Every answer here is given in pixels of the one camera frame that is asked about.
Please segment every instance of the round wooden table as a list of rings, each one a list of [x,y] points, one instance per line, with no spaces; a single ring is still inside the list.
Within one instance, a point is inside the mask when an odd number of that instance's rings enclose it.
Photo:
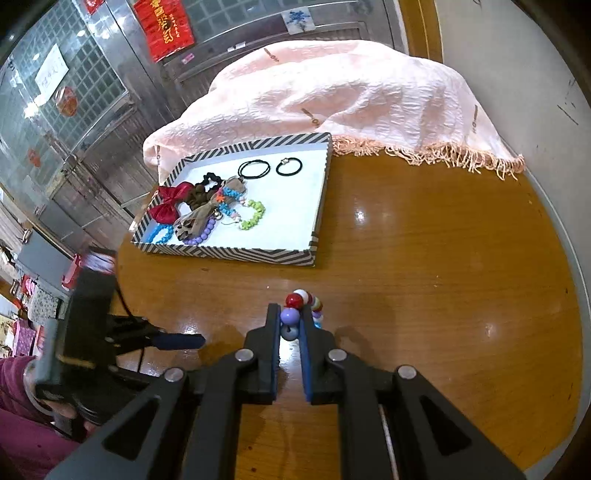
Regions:
[[[118,278],[131,310],[207,338],[199,351],[150,349],[142,371],[214,362],[264,324],[268,303],[305,288],[341,347],[417,367],[520,468],[543,458],[573,426],[582,337],[566,256],[528,180],[385,154],[336,157],[329,177],[315,267],[146,254],[127,237]],[[306,403],[297,342],[280,355],[277,401],[243,408],[236,478],[337,480],[337,408]]]

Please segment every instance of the fringe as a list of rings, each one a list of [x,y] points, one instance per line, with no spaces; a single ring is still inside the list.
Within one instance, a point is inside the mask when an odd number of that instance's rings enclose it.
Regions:
[[[365,140],[347,135],[333,135],[333,149],[335,155],[353,154],[356,157],[378,155],[384,150],[388,155],[401,157],[409,165],[415,166],[419,166],[422,163],[433,165],[435,163],[445,162],[447,168],[467,168],[471,173],[480,173],[479,168],[485,168],[487,170],[495,170],[496,176],[501,180],[505,180],[505,175],[507,174],[517,180],[515,173],[522,173],[525,168],[523,155],[508,160],[498,158],[488,152],[449,142],[432,144],[415,152],[409,148],[385,145],[377,140]]]

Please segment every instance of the red velvet bow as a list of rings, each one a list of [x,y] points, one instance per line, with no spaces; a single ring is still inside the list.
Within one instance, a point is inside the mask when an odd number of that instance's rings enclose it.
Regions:
[[[162,203],[148,210],[158,223],[172,225],[178,218],[177,203],[184,202],[195,185],[184,181],[177,187],[158,187]]]

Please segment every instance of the red decoration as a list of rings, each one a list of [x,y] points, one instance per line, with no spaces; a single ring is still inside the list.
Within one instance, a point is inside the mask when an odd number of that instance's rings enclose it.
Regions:
[[[66,275],[62,276],[61,278],[61,286],[64,288],[64,290],[70,291],[76,285],[76,280],[78,279],[80,270],[82,270],[80,263],[82,263],[82,257],[78,254],[75,254],[74,260],[70,264],[70,268],[68,268]]]
[[[29,158],[29,162],[31,162],[37,168],[41,167],[41,157],[36,150],[29,148],[29,150],[27,150],[27,157]]]
[[[299,293],[290,293],[285,298],[285,306],[299,310],[304,306],[304,299],[301,297]]]
[[[146,34],[152,60],[160,61],[195,43],[180,0],[139,0],[134,10]]]
[[[63,116],[74,116],[78,110],[78,99],[72,87],[62,87],[56,92],[56,107]]]
[[[178,187],[158,187],[158,195],[162,203],[148,210],[154,220],[163,225],[172,225],[178,218],[177,203],[184,202],[195,185],[187,181],[178,184]]]
[[[88,13],[92,15],[96,10],[105,3],[105,0],[84,0]]]

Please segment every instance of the purple bead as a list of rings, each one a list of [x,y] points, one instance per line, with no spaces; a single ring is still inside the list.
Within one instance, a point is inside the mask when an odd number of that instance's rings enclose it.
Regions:
[[[286,325],[297,325],[297,323],[300,321],[300,312],[298,312],[297,309],[289,307],[283,309],[279,317]]]

